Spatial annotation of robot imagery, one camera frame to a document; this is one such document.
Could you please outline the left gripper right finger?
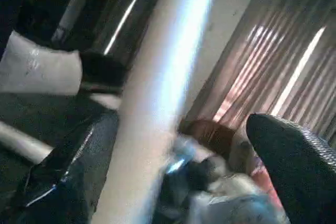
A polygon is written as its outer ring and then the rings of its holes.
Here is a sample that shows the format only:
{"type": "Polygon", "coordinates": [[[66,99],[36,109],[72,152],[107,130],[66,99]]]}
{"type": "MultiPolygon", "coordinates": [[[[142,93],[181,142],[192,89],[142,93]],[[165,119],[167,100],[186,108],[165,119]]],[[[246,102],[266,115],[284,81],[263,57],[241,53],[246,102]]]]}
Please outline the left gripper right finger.
{"type": "Polygon", "coordinates": [[[289,120],[251,114],[249,141],[291,223],[335,223],[335,150],[289,120]]]}

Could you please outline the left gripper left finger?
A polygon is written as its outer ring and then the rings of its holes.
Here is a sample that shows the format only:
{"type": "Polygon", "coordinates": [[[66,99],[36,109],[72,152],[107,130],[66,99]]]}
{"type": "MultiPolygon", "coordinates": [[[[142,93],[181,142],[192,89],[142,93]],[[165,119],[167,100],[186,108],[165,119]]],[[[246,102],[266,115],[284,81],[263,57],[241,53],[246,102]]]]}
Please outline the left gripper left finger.
{"type": "Polygon", "coordinates": [[[1,211],[1,223],[90,223],[118,126],[116,111],[80,122],[21,179],[1,211]]]}

